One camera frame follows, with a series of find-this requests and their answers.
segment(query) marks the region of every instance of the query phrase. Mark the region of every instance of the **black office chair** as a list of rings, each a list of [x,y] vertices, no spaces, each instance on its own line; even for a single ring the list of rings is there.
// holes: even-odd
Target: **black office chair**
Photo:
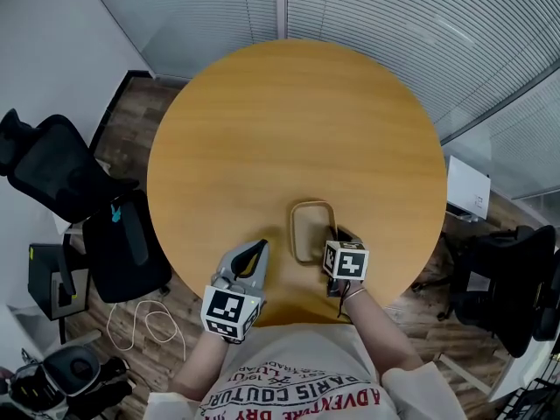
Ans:
[[[560,324],[560,249],[554,254],[552,269],[542,282],[535,316],[533,337],[536,340],[555,339]]]
[[[72,223],[138,185],[111,178],[63,115],[32,128],[10,110],[0,122],[0,151],[0,172],[10,184]]]
[[[72,123],[52,115],[37,128],[13,109],[0,122],[0,172],[66,221],[84,221],[84,246],[101,299],[122,302],[161,289],[171,266],[138,182],[111,178]]]
[[[135,190],[83,225],[89,269],[101,299],[118,303],[162,289],[172,268],[151,224],[148,199]]]
[[[541,288],[554,269],[556,232],[552,226],[534,231],[518,227],[470,239],[463,248],[455,248],[442,234],[450,250],[454,269],[451,276],[436,282],[414,283],[414,292],[450,284],[450,302],[439,320],[453,311],[466,325],[476,325],[495,333],[515,358],[522,356],[536,326],[537,304]],[[477,290],[467,290],[469,282],[482,282]],[[547,331],[556,326],[547,321]]]

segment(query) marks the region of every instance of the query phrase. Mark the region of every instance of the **white wall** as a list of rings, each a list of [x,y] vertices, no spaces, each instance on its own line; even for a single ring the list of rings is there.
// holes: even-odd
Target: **white wall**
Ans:
[[[100,0],[0,0],[0,116],[67,116],[89,143],[128,70],[147,66]],[[60,242],[53,218],[0,178],[0,304],[27,306],[30,242]]]

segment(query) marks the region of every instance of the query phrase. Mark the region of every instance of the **white cable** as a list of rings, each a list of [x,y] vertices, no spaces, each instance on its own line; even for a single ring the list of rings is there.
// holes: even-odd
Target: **white cable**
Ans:
[[[140,302],[138,302],[138,304],[136,305],[136,309],[134,310],[134,322],[132,323],[132,343],[130,344],[130,347],[128,348],[120,348],[114,341],[113,341],[113,337],[111,336],[111,332],[109,331],[109,325],[111,323],[111,317],[113,316],[113,311],[115,310],[116,306],[118,304],[114,304],[113,308],[111,308],[111,313],[108,315],[108,320],[107,320],[107,335],[108,338],[111,340],[111,342],[113,343],[113,345],[118,348],[121,352],[128,352],[129,350],[132,349],[132,347],[134,346],[134,333],[137,330],[137,314],[138,314],[138,308],[140,307],[141,304],[158,304],[164,307],[165,311],[152,311],[149,312],[148,314],[146,314],[146,316],[143,319],[143,322],[146,324],[146,328],[148,329],[148,331],[151,334],[151,337],[156,340],[157,342],[159,342],[160,344],[164,344],[165,342],[169,342],[170,340],[172,340],[175,336],[177,336],[177,333],[179,334],[179,336],[181,337],[181,339],[183,340],[183,361],[186,361],[186,343],[185,343],[185,337],[183,336],[183,333],[181,332],[181,330],[179,329],[179,326],[177,325],[177,322],[175,322],[175,319],[173,318],[173,316],[171,315],[171,313],[169,312],[169,310],[167,309],[167,307],[162,304],[161,302],[158,302],[157,300],[141,300]],[[148,317],[151,316],[152,314],[164,314],[166,316],[169,317],[169,319],[171,320],[171,322],[175,325],[175,333],[169,337],[168,339],[158,339],[156,337],[156,335],[154,334],[154,332],[151,330],[150,328],[150,324],[148,323]]]

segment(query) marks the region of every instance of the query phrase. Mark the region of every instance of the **sleeve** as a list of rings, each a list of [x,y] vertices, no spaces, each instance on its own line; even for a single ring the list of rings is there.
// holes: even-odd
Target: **sleeve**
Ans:
[[[193,420],[199,405],[180,394],[151,393],[143,420]]]
[[[402,420],[466,420],[459,400],[433,362],[411,371],[392,368],[381,383]]]

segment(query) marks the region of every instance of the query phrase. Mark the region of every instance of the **wrist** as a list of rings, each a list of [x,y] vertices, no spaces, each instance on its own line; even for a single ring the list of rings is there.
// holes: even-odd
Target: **wrist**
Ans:
[[[366,290],[366,288],[359,288],[358,290],[355,290],[354,292],[350,293],[350,294],[346,294],[344,296],[344,298],[342,299],[342,303],[344,305],[347,305],[348,303],[351,303],[352,301],[356,301],[359,298],[361,298],[360,294],[365,294],[366,292],[368,292]]]
[[[342,295],[344,293],[344,289],[347,286],[347,282],[350,282],[350,286],[348,288],[348,291],[347,291],[345,297],[348,297],[350,294],[354,294],[356,291],[363,288],[360,280],[339,280],[340,295]]]
[[[206,350],[212,350],[213,352],[218,352],[221,349],[227,349],[228,343],[223,339],[224,337],[216,334],[215,332],[204,331],[199,338],[199,342],[204,344]]]

